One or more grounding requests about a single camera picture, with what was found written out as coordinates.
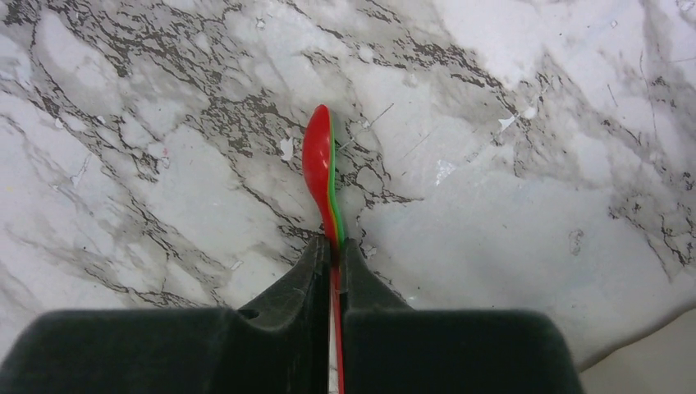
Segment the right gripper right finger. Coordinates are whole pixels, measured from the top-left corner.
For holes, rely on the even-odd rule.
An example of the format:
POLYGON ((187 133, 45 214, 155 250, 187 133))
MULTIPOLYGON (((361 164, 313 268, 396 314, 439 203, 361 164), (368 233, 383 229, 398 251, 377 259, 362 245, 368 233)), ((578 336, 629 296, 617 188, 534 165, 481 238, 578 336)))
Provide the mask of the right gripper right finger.
POLYGON ((515 309, 413 309, 371 272, 358 243, 341 250, 344 393, 580 393, 549 317, 515 309))

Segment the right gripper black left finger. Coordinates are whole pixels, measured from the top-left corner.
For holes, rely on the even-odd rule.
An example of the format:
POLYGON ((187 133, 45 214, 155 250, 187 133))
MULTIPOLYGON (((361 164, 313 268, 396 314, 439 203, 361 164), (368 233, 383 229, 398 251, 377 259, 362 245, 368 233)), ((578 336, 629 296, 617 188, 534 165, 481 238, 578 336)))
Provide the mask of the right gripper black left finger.
POLYGON ((328 240, 239 309, 58 310, 1 365, 4 393, 325 393, 328 240))

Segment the red plastic spoon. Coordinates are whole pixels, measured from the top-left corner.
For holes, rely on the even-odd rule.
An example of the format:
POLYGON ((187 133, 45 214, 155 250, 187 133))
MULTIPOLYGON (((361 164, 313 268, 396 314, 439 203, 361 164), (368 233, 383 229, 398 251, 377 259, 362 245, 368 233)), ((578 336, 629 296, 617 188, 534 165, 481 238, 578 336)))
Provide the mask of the red plastic spoon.
POLYGON ((325 236, 331 244, 332 317, 337 354, 337 388, 340 394, 344 394, 346 390, 341 325, 340 252, 346 237, 336 197, 336 129, 336 115, 328 106, 318 105, 304 133, 302 170, 305 184, 321 214, 325 236))

